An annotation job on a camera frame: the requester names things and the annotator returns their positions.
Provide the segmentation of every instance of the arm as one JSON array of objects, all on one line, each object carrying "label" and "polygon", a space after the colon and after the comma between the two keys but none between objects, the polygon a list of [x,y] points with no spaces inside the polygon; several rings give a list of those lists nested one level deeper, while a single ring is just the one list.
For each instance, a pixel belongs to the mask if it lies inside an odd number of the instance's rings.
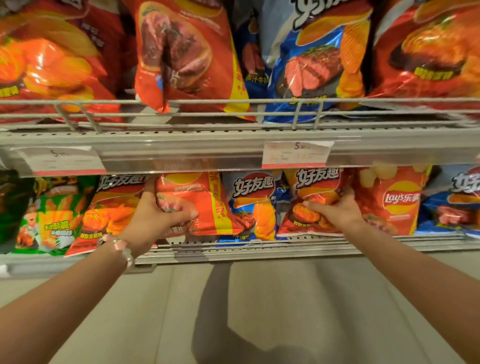
[{"label": "arm", "polygon": [[480,281],[368,225],[351,189],[335,206],[306,202],[343,231],[467,363],[480,363]]},{"label": "arm", "polygon": [[[198,215],[196,211],[161,212],[154,183],[155,178],[146,183],[130,224],[118,236],[129,243],[134,257],[146,253],[170,226]],[[125,258],[108,239],[87,258],[1,308],[2,362],[48,363],[125,268]]]}]

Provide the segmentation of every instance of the lower shelf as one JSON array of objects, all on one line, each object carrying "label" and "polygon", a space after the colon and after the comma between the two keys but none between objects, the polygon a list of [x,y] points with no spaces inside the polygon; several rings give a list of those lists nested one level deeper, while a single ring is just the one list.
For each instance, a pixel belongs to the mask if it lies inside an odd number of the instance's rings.
[{"label": "lower shelf", "polygon": [[[421,252],[480,250],[480,240],[461,233],[451,235],[415,235],[398,239]],[[207,263],[239,260],[307,258],[322,256],[360,255],[361,252],[342,237],[302,235],[288,241],[247,244],[216,241],[184,241],[170,239],[168,245],[152,248],[136,260],[132,273],[151,271],[155,265]],[[60,273],[84,256],[70,258],[49,255],[0,255],[0,279],[47,277]]]}]

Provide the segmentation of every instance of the bracelet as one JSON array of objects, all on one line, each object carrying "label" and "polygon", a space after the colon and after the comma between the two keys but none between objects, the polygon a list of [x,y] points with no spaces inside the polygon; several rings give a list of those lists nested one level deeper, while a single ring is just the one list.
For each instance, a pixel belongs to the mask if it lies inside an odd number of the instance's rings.
[{"label": "bracelet", "polygon": [[133,258],[132,251],[128,248],[127,242],[125,240],[119,240],[116,236],[113,236],[112,234],[104,234],[103,236],[98,238],[97,245],[100,246],[110,240],[113,242],[115,250],[117,252],[121,252],[121,254],[127,260],[127,269],[129,269],[132,265],[135,264],[135,259]]}]

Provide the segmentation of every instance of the person's left hand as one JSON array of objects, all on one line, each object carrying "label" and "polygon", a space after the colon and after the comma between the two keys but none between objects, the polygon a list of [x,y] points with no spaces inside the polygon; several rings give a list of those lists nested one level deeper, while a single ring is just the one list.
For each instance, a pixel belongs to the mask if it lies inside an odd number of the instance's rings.
[{"label": "person's left hand", "polygon": [[190,221],[198,216],[198,211],[163,212],[156,204],[156,176],[145,183],[142,198],[133,214],[130,224],[118,235],[126,240],[134,258],[145,254],[153,243],[165,237],[171,226]]}]

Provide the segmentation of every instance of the forearm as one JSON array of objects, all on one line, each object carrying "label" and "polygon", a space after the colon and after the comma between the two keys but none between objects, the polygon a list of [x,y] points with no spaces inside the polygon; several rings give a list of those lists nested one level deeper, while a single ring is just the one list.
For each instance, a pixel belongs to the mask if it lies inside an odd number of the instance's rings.
[{"label": "forearm", "polygon": [[48,363],[125,266],[121,253],[111,244],[102,245],[65,272],[0,309],[2,362]]},{"label": "forearm", "polygon": [[465,361],[480,362],[480,281],[366,223],[344,235]]}]

